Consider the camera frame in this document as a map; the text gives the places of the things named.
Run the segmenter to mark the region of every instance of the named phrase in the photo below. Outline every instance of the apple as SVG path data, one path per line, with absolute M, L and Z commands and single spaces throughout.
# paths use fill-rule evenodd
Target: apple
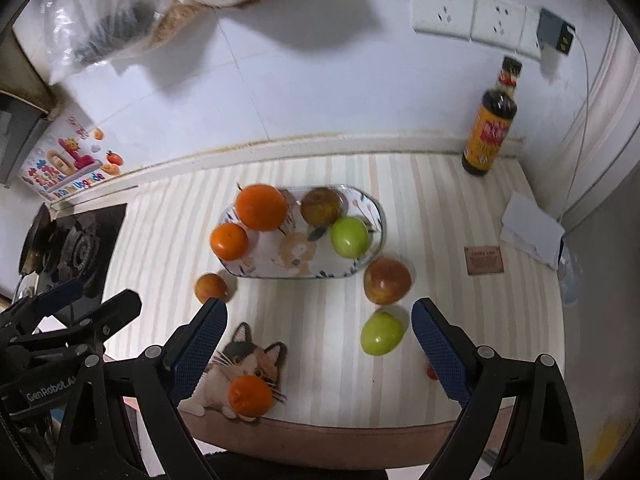
M 411 274 L 401 262 L 381 256 L 364 273 L 364 293 L 371 303 L 390 305 L 411 288 Z
M 300 214 L 313 227 L 331 227 L 342 216 L 342 198 L 333 189 L 317 187 L 302 199 Z
M 369 230 L 359 218 L 343 216 L 331 226 L 331 243 L 338 256 L 357 258 L 369 249 Z
M 375 312 L 362 327 L 360 346 L 365 354 L 380 356 L 402 341 L 404 326 L 388 312 Z

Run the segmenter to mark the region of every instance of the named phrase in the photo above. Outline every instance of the sticker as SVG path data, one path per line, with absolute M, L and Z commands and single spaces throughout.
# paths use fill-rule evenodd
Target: sticker
M 476 124 L 466 141 L 466 161 L 476 170 L 489 170 L 500 152 L 510 126 L 510 120 L 500 118 L 481 106 Z
M 119 176 L 123 157 L 106 150 L 109 144 L 102 146 L 100 128 L 92 134 L 93 139 L 73 116 L 56 121 L 27 156 L 21 179 L 46 201 L 55 202 Z
M 498 246 L 465 247 L 465 257 L 469 276 L 504 273 L 502 253 Z

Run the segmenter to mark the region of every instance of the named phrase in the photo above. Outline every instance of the white tile wall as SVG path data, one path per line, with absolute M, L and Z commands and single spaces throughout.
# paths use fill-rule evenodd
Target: white tile wall
M 162 88 L 100 126 L 151 166 L 226 144 L 266 140 L 249 89 L 234 63 Z
M 604 0 L 513 1 L 546 6 L 572 22 L 595 77 L 613 17 Z M 16 31 L 42 69 L 37 10 L 36 0 Z M 144 147 L 147 165 L 323 132 L 446 130 L 465 137 L 506 53 L 415 34 L 409 0 L 264 0 L 216 13 L 219 22 L 209 11 L 167 46 L 62 86 L 96 125 Z M 524 60 L 512 135 L 527 137 L 525 164 L 552 152 L 584 93 L 577 46 L 555 67 Z M 188 139 L 178 140 L 185 132 Z

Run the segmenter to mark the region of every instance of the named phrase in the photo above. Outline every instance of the bottle label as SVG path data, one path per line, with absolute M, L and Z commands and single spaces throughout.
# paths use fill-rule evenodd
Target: bottle label
M 476 170 L 489 170 L 498 156 L 512 122 L 492 114 L 481 106 L 476 124 L 466 140 L 466 161 Z

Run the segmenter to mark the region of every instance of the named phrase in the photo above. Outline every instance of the soy sauce bottle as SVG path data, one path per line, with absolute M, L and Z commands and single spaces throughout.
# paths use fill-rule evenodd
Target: soy sauce bottle
M 495 87 L 488 89 L 482 96 L 476 124 L 466 140 L 465 152 L 462 154 L 462 167 L 473 175 L 481 176 L 491 169 L 502 142 L 509 133 L 518 111 L 514 95 L 521 71 L 521 62 L 505 56 Z

